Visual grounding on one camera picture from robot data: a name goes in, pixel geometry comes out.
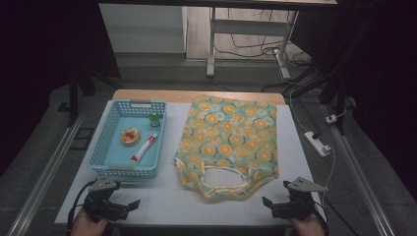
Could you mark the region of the light blue plastic basket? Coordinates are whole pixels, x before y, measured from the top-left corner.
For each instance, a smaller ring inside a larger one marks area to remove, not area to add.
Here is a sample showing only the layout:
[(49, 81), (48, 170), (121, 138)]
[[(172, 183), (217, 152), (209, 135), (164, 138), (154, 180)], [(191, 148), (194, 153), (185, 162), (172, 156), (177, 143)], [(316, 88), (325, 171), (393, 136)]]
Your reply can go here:
[[(151, 114), (162, 116), (161, 125), (149, 125)], [(150, 179), (157, 175), (161, 143), (166, 118), (166, 102), (157, 100), (110, 100), (107, 102), (89, 146), (89, 167), (99, 175), (119, 179)], [(120, 136), (129, 127), (138, 128), (140, 140), (134, 145), (124, 145)], [(155, 142), (139, 163), (131, 157), (147, 139), (157, 134)]]

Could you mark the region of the grey cabinet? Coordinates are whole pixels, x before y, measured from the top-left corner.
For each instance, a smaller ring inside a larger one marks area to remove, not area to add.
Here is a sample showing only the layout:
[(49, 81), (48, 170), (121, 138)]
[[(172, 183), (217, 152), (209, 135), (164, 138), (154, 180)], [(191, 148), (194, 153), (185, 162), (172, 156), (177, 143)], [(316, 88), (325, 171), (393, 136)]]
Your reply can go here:
[(186, 52), (186, 7), (100, 3), (99, 9), (115, 52)]

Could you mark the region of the white metal desk frame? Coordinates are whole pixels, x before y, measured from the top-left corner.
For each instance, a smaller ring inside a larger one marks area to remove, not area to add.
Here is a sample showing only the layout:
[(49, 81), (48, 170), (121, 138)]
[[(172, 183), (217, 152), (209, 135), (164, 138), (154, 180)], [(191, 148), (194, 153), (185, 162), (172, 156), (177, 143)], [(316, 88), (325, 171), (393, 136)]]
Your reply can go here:
[(209, 12), (209, 46), (208, 46), (208, 63), (207, 77), (214, 76), (214, 40), (216, 34), (241, 34), (241, 35), (267, 35), (281, 36), (282, 44), (278, 49), (274, 49), (274, 57), (279, 66), (279, 72), (283, 79), (289, 79), (290, 73), (284, 62), (284, 53), (290, 39), (297, 11), (288, 13), (287, 22), (260, 22), (249, 20), (224, 20), (216, 17), (216, 8), (211, 7)]

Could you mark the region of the aluminium rail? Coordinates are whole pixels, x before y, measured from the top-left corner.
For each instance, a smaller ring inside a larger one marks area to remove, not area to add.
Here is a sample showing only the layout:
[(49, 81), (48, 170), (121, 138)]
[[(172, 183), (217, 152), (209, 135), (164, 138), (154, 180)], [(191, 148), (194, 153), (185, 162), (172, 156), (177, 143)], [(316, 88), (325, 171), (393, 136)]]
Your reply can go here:
[(45, 197), (47, 190), (49, 189), (52, 180), (54, 179), (57, 170), (59, 169), (65, 154), (67, 153), (70, 144), (75, 137), (78, 129), (80, 128), (85, 118), (85, 112), (82, 111), (79, 116), (74, 120), (72, 125), (68, 127), (60, 140), (59, 145), (49, 157), (44, 169), (40, 176), (37, 178), (29, 196), (20, 209), (17, 217), (15, 218), (11, 228), (6, 236), (25, 236), (33, 218)]
[(334, 123), (329, 124), (332, 134), (337, 142), (338, 147), (341, 150), (342, 156), (352, 174), (352, 178), (356, 183), (356, 186), (367, 205), (370, 215), (372, 216), (375, 225), (380, 232), (381, 236), (395, 236), (394, 230), (387, 218), (385, 211), (383, 210), (379, 199), (373, 192), (371, 185), (366, 178), (361, 165), (356, 159), (350, 143), (346, 137), (342, 135), (337, 129)]

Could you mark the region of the small bottle with green cap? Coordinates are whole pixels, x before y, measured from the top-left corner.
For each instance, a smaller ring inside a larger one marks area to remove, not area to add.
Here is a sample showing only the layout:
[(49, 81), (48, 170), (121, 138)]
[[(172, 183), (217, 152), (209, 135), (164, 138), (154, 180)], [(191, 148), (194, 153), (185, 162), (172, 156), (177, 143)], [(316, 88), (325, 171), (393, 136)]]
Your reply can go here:
[(161, 125), (161, 119), (162, 119), (162, 116), (160, 114), (153, 113), (149, 117), (149, 125), (152, 128), (156, 129)]

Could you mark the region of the white power strip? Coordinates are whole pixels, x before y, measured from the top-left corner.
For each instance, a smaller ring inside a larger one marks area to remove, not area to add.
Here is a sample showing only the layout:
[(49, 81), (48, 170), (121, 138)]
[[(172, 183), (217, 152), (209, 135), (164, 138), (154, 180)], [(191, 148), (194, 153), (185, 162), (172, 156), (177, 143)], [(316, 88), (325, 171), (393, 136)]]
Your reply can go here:
[(324, 145), (319, 138), (314, 140), (312, 138), (313, 132), (306, 132), (304, 134), (305, 139), (308, 141), (308, 143), (316, 150), (316, 152), (321, 156), (325, 157), (330, 154), (331, 147), (329, 145)]

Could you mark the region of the black floor plate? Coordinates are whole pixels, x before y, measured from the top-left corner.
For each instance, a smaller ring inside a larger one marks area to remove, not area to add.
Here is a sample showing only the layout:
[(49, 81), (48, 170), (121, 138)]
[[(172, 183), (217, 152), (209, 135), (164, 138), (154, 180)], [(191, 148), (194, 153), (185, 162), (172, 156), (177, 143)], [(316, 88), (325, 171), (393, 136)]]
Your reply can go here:
[(70, 149), (87, 150), (94, 134), (94, 128), (79, 128), (72, 140)]

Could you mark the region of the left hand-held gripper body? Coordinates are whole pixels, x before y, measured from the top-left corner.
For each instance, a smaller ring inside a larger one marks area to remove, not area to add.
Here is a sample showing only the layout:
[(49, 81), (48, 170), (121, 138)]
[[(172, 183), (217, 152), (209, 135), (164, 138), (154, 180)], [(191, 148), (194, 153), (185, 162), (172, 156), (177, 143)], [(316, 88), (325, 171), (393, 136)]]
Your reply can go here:
[(83, 209), (93, 221), (100, 219), (117, 221), (127, 218), (128, 206), (110, 201), (115, 191), (115, 182), (105, 177), (98, 178), (92, 184), (84, 200)]

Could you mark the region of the person's left hand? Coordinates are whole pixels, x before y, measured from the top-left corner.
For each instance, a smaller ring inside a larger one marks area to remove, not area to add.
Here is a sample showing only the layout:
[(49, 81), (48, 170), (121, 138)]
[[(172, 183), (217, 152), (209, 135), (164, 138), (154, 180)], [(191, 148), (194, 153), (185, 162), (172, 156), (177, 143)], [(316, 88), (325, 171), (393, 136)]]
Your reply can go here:
[(70, 236), (102, 236), (108, 222), (108, 219), (101, 219), (99, 222), (94, 222), (81, 208), (74, 219)]

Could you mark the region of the floral yellow green cloth bag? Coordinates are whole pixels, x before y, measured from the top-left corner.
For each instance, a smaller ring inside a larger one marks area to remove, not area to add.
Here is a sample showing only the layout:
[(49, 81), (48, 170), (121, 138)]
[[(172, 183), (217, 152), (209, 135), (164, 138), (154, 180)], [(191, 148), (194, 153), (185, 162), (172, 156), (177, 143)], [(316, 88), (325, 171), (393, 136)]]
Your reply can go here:
[(277, 104), (199, 95), (174, 163), (183, 185), (208, 200), (247, 199), (278, 176)]

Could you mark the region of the white board mat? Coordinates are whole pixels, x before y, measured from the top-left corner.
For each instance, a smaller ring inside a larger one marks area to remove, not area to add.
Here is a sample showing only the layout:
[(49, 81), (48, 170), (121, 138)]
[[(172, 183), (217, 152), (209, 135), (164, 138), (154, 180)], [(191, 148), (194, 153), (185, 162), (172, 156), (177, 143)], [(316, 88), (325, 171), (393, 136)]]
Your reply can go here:
[(286, 203), (289, 194), (283, 186), (284, 181), (292, 182), (298, 177), (313, 179), (290, 108), (287, 105), (277, 107), (278, 176), (248, 199), (209, 201), (183, 185), (174, 166), (174, 152), (190, 107), (189, 103), (169, 102), (166, 105), (163, 134), (151, 148), (159, 151), (156, 176), (124, 179), (122, 187), (110, 197), (117, 204), (140, 202), (139, 207), (119, 223), (129, 227), (287, 227), (289, 222), (274, 218), (262, 198)]

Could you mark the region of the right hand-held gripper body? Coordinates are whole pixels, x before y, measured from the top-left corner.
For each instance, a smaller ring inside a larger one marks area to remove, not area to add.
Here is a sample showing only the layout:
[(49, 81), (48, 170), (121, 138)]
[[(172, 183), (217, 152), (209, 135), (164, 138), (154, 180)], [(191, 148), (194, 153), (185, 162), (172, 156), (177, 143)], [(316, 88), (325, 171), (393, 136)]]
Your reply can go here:
[(289, 202), (273, 204), (273, 208), (271, 209), (273, 217), (304, 220), (316, 211), (312, 193), (325, 193), (328, 191), (327, 187), (321, 186), (303, 177), (298, 177), (292, 181), (288, 187)]

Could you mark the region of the person's right hand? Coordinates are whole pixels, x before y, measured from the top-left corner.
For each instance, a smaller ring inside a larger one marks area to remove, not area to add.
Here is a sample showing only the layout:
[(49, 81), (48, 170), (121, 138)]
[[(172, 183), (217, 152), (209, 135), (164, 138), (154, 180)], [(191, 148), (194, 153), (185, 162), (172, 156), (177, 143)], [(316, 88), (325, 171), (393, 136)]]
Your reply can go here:
[(298, 236), (325, 236), (322, 223), (313, 214), (304, 220), (290, 218), (289, 221), (295, 228)]

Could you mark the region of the red and white tube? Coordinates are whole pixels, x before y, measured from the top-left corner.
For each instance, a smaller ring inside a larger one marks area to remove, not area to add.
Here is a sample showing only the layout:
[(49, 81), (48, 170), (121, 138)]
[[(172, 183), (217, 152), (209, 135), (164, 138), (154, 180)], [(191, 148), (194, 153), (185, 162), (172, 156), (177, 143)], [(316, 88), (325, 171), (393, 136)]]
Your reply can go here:
[(151, 135), (147, 141), (141, 146), (141, 148), (131, 157), (131, 160), (135, 163), (139, 163), (141, 158), (145, 155), (146, 151), (155, 142), (157, 134)]

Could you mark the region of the black metal stand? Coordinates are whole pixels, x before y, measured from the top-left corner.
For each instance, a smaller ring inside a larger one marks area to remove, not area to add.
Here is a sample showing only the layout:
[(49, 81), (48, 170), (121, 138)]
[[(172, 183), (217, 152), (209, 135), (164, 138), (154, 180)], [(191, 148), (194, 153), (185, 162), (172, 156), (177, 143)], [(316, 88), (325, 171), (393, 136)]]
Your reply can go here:
[(331, 53), (333, 61), (331, 70), (322, 74), (318, 79), (314, 79), (303, 88), (299, 88), (291, 93), (292, 97), (299, 97), (304, 93), (317, 89), (325, 85), (319, 101), (321, 104), (329, 104), (336, 97), (336, 114), (340, 115), (335, 121), (335, 126), (341, 134), (344, 134), (343, 112), (345, 111), (346, 84), (348, 81), (349, 64), (353, 61), (354, 53), (366, 33), (369, 26), (368, 20), (363, 20), (354, 27), (345, 38), (344, 49), (334, 49)]
[(120, 89), (122, 86), (114, 81), (114, 78), (120, 78), (120, 71), (106, 33), (97, 38), (86, 36), (84, 39), (75, 40), (69, 62), (71, 65), (69, 126), (73, 126), (76, 119), (81, 116), (78, 89), (81, 89), (84, 95), (94, 96), (96, 88), (92, 82), (93, 78), (101, 80), (114, 89)]

